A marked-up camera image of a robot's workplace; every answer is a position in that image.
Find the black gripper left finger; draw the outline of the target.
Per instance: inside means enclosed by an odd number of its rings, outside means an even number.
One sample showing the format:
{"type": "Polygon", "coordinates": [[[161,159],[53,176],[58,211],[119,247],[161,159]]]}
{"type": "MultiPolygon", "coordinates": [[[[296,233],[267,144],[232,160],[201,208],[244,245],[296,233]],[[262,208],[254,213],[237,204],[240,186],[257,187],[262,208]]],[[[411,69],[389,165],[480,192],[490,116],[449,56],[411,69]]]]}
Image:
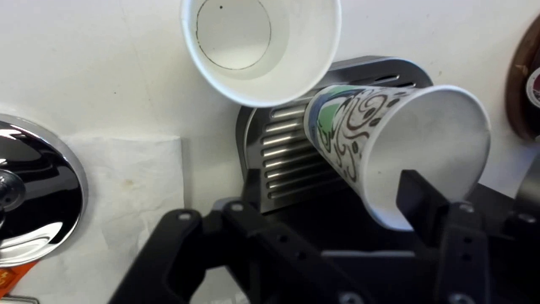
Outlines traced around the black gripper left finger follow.
{"type": "Polygon", "coordinates": [[[250,304],[362,304],[362,289],[311,243],[255,208],[164,214],[109,304],[191,304],[223,267],[250,304]]]}

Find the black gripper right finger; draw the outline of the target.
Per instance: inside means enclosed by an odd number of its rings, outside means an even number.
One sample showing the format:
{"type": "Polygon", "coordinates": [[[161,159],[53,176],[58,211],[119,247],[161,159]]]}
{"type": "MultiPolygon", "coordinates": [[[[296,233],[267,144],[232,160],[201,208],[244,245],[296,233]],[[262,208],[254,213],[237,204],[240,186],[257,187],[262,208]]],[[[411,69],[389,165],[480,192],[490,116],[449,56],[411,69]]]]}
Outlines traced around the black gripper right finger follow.
{"type": "Polygon", "coordinates": [[[417,171],[404,171],[397,204],[439,252],[439,304],[540,304],[539,209],[483,196],[451,201],[417,171]]]}

